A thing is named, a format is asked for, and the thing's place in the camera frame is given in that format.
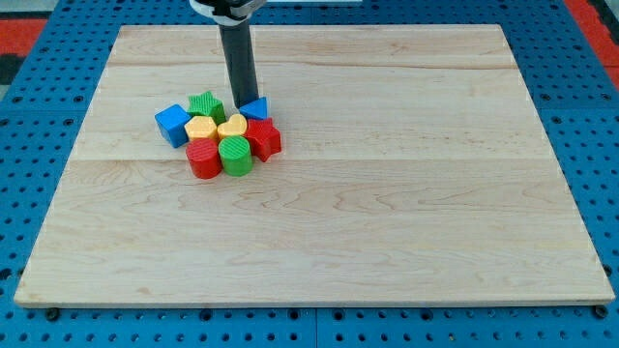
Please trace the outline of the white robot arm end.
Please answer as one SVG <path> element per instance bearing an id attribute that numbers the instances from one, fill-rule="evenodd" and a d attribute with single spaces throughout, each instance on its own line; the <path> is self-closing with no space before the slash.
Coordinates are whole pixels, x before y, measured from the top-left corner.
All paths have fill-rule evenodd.
<path id="1" fill-rule="evenodd" d="M 239 25 L 266 3 L 266 0 L 189 0 L 195 12 L 223 26 Z"/>

